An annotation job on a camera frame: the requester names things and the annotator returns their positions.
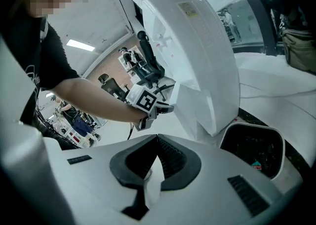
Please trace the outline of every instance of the black t-shirt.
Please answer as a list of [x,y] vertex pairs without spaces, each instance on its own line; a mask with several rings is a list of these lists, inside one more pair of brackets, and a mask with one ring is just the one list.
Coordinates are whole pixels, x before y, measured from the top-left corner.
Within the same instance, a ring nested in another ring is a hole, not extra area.
[[[66,105],[68,105],[68,103],[66,101],[62,101],[60,103],[60,106],[63,108]],[[67,122],[69,122],[71,125],[74,123],[74,120],[76,118],[76,116],[78,115],[77,110],[74,107],[71,107],[70,109],[66,110],[66,111],[62,111],[62,115],[66,118]]]
[[[142,60],[142,59],[140,58],[140,56],[138,55],[137,52],[134,51],[134,55],[135,55],[135,59],[136,59],[137,63]],[[131,57],[131,52],[130,52],[130,51],[124,53],[123,58],[124,58],[124,61],[125,61],[126,64],[127,64],[128,62],[130,62],[131,67],[133,67],[133,66],[136,65],[136,64],[132,61],[132,57]]]
[[43,19],[29,16],[21,6],[3,31],[7,46],[36,86],[21,116],[21,121],[29,125],[40,88],[50,90],[65,79],[79,77],[69,66],[62,42],[49,24],[45,39],[40,41],[41,28],[46,24]]

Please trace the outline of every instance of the ceiling light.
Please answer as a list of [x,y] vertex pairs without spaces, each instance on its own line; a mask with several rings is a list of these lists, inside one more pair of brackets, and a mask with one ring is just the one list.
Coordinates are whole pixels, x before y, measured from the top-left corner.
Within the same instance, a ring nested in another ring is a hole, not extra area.
[[46,94],[46,98],[49,97],[49,96],[52,96],[52,95],[54,95],[54,94],[53,93],[47,93]]
[[79,49],[85,49],[85,50],[88,50],[88,51],[93,51],[95,48],[88,45],[88,44],[84,44],[82,42],[78,42],[78,41],[75,41],[75,40],[72,40],[70,39],[67,43],[68,46],[72,46],[72,47],[76,47],[76,48],[79,48]]

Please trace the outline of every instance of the person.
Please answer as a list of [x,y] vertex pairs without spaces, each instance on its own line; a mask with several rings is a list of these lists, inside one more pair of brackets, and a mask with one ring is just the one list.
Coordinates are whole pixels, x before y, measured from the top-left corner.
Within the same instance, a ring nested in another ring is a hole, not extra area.
[[232,31],[232,34],[235,38],[235,43],[239,43],[241,42],[241,38],[240,38],[240,35],[239,35],[239,32],[238,32],[238,29],[235,25],[235,23],[233,22],[233,18],[231,16],[231,14],[228,12],[227,9],[224,9],[224,14],[225,14],[225,17],[226,17],[226,22],[228,23],[228,26],[230,27],[231,31]]
[[80,78],[68,64],[62,42],[47,15],[71,0],[14,0],[7,4],[8,1],[1,9],[1,16],[5,14],[5,22],[1,20],[2,38],[35,85],[21,116],[23,123],[32,125],[40,89],[50,90],[74,107],[100,118],[138,123],[147,116]]
[[133,71],[139,76],[141,80],[147,83],[149,89],[152,89],[153,84],[145,78],[145,76],[148,75],[150,72],[144,67],[141,67],[142,61],[143,63],[146,61],[142,60],[137,52],[128,51],[126,47],[119,49],[119,52],[123,54],[123,59],[128,69],[131,69],[136,65],[138,66]]
[[[53,95],[51,98],[52,101],[55,101],[59,105],[58,112],[60,112],[66,119],[67,122],[71,125],[71,127],[81,136],[85,137],[88,134],[94,136],[98,141],[101,140],[101,136],[95,133],[94,129],[91,128],[87,123],[85,123],[78,111],[71,106],[66,101],[61,100],[59,97]],[[90,146],[94,144],[94,140],[89,138]]]

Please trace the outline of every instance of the black chair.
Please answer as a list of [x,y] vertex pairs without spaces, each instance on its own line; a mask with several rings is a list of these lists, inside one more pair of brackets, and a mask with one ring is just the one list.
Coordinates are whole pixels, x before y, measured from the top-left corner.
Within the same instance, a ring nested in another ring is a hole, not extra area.
[[109,75],[107,74],[100,75],[98,77],[98,80],[101,82],[101,88],[104,91],[108,92],[112,96],[116,94],[119,100],[125,101],[129,93],[129,89],[127,88],[127,85],[124,86],[127,89],[127,91],[125,92],[122,88],[120,88],[120,86],[117,84],[115,79],[112,77],[109,78]]
[[[147,62],[142,66],[146,67],[146,69],[150,71],[150,73],[144,77],[147,81],[157,84],[157,89],[154,91],[154,94],[160,93],[162,96],[162,100],[166,101],[166,98],[162,94],[162,91],[174,87],[174,85],[163,85],[162,87],[158,86],[159,80],[164,77],[164,68],[157,62],[145,31],[138,32],[137,37],[139,39],[139,44],[145,54],[144,57]],[[144,84],[144,81],[141,80],[137,84],[142,85]]]

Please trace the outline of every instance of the label sticker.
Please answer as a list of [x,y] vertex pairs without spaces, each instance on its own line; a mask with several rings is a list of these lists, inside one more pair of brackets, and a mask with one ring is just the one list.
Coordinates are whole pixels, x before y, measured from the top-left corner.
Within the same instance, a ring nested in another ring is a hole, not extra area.
[[259,171],[261,171],[262,169],[261,163],[259,163],[258,161],[254,162],[251,166]]
[[194,6],[190,2],[180,3],[178,5],[188,17],[198,15],[198,12],[195,10]]

